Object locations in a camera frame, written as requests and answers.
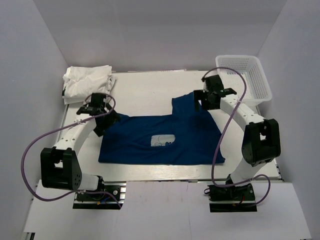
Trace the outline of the blue printed t shirt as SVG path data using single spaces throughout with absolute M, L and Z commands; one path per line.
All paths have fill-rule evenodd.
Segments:
M 221 132 L 207 110 L 194 108 L 193 93 L 171 100 L 172 113 L 128 116 L 105 131 L 99 151 L 101 164 L 210 165 L 222 164 L 214 153 Z

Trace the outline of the white t shirt stack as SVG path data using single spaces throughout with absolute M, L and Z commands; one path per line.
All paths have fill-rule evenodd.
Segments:
M 110 94 L 118 78 L 110 65 L 96 67 L 70 66 L 62 77 L 65 105 L 84 102 L 93 93 Z

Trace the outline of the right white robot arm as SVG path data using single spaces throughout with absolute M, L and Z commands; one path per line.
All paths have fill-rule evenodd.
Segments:
M 226 188 L 226 195 L 236 200 L 244 193 L 244 187 L 255 178 L 259 170 L 281 154 L 279 124 L 255 113 L 244 102 L 244 95 L 237 95 L 232 88 L 225 88 L 219 75 L 202 77 L 202 90 L 195 90 L 196 110 L 222 110 L 229 115 L 227 123 L 235 121 L 243 130 L 242 159 L 229 174 L 225 184 L 214 186 Z

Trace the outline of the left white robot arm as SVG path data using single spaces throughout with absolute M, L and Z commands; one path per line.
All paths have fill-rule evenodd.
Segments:
M 101 184 L 101 178 L 82 172 L 78 154 L 90 133 L 101 137 L 120 119 L 114 110 L 100 117 L 77 114 L 65 135 L 53 147 L 44 148 L 40 153 L 42 185 L 52 189 L 88 191 L 96 200 L 103 198 L 106 187 Z

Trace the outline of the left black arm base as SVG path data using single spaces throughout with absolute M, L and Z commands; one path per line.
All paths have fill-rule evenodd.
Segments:
M 76 210 L 120 210 L 125 201 L 125 182 L 105 182 L 103 193 L 76 193 L 73 209 Z

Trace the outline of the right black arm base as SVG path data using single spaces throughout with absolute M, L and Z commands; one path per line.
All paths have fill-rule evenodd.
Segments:
M 245 213 L 256 212 L 257 203 L 253 186 L 250 182 L 244 185 L 217 187 L 208 185 L 203 191 L 209 199 L 211 213 Z

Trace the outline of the white perforated plastic basket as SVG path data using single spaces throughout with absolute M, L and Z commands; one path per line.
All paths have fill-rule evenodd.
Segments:
M 217 70 L 225 88 L 232 88 L 241 96 L 246 82 L 243 102 L 257 106 L 272 99 L 272 92 L 260 60 L 252 55 L 218 55 L 215 58 Z

